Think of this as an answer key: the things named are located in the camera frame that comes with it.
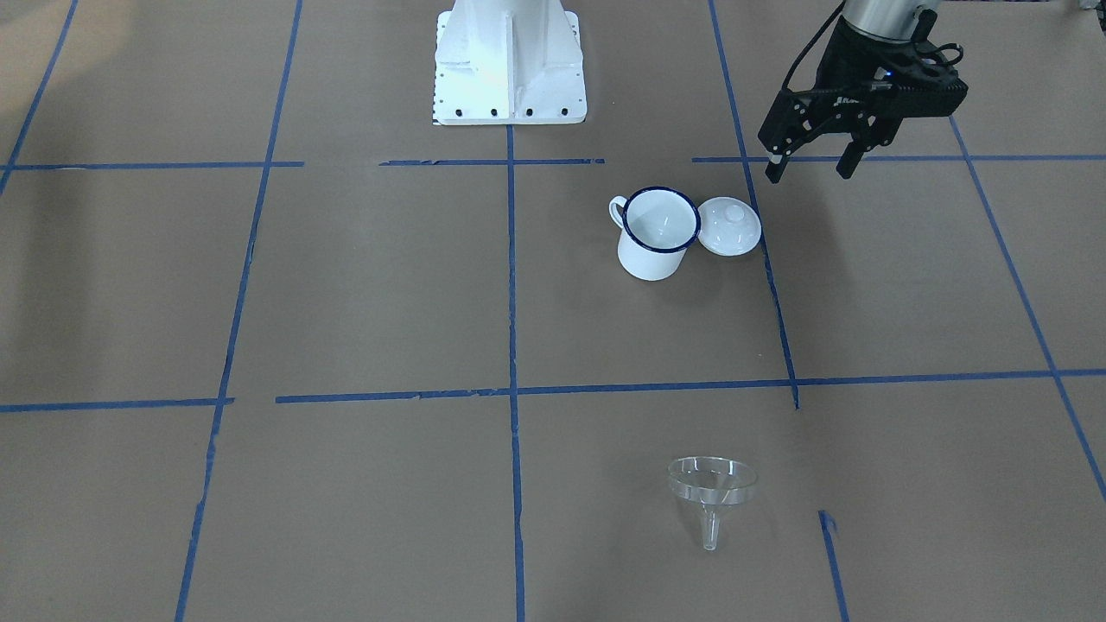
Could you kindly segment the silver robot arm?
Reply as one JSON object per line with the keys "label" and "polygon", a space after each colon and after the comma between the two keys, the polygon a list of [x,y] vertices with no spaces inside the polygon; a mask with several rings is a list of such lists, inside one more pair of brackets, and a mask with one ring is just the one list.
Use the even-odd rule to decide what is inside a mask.
{"label": "silver robot arm", "polygon": [[842,1],[787,68],[758,131],[766,179],[781,182],[801,147],[823,135],[849,137],[836,172],[849,180],[860,159],[893,144],[902,122],[951,117],[967,99],[957,64],[963,46],[936,46],[937,1]]}

